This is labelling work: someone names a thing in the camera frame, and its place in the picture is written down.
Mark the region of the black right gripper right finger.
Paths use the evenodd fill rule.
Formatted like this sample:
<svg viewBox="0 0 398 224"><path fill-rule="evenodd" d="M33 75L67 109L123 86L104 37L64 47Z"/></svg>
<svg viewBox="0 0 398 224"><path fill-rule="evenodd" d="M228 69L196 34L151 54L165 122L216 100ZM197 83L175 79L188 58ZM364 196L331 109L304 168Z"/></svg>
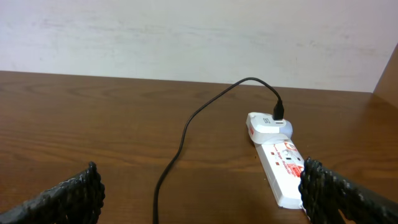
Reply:
<svg viewBox="0 0 398 224"><path fill-rule="evenodd" d="M397 224L397 203L307 158L298 190L311 223Z"/></svg>

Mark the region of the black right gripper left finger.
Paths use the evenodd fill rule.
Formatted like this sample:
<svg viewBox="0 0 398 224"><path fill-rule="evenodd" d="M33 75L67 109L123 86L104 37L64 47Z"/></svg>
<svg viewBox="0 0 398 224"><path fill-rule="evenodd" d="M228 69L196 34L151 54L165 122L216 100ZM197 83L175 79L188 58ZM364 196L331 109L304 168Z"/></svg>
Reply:
<svg viewBox="0 0 398 224"><path fill-rule="evenodd" d="M96 224L105 187L96 164L1 214L1 224Z"/></svg>

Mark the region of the white power strip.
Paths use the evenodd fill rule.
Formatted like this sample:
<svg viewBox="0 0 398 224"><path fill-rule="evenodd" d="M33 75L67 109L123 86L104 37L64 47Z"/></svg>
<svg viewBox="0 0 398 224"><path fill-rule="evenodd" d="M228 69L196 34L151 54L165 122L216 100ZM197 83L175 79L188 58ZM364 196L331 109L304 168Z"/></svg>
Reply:
<svg viewBox="0 0 398 224"><path fill-rule="evenodd" d="M287 209L302 209L299 192L304 159L291 140L277 144L257 144L256 151L266 173L277 205Z"/></svg>

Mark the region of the white wall charger adapter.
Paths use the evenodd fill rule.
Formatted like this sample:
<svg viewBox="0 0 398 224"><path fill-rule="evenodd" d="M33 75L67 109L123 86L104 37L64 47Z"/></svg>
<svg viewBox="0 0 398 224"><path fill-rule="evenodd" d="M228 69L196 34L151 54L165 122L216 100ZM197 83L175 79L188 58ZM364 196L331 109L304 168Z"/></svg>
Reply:
<svg viewBox="0 0 398 224"><path fill-rule="evenodd" d="M255 144L277 144L291 139L293 135L293 127L289 121L274 120L267 113L249 113L246 126Z"/></svg>

